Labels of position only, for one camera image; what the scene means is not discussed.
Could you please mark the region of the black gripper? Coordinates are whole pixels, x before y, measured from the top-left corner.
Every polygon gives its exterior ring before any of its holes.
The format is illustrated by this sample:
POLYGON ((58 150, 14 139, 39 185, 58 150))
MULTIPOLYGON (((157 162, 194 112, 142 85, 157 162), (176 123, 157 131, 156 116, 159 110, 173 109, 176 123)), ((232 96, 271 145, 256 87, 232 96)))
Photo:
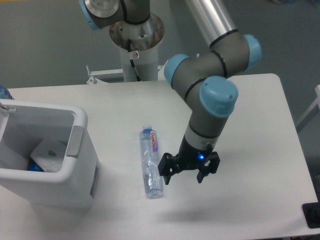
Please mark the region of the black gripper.
POLYGON ((166 152, 158 164, 158 171, 165 185, 170 183, 173 175, 182 171, 198 169, 196 179, 199 184, 209 174, 215 174, 220 164, 220 157, 216 151, 212 151, 210 143, 206 144, 204 149, 199 149, 188 143, 184 136, 178 154, 174 156, 166 152))

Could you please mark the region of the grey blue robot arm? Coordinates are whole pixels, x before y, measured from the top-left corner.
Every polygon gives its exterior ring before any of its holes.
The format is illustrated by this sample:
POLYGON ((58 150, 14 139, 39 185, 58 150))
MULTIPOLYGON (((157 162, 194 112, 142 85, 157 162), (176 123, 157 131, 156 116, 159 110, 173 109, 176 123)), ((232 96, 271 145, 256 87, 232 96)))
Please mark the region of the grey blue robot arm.
MULTIPOLYGON (((93 30, 109 27, 126 82, 158 79, 157 47, 165 28, 148 0, 81 0, 79 5, 93 30)), ((158 164, 166 184, 182 171, 198 170, 199 183, 216 173, 220 158, 214 148, 238 98, 229 78, 262 57, 259 41, 239 33, 221 0, 188 0, 186 5, 209 53, 197 58, 177 54, 164 67, 165 79, 192 111, 178 154, 165 153, 158 164)))

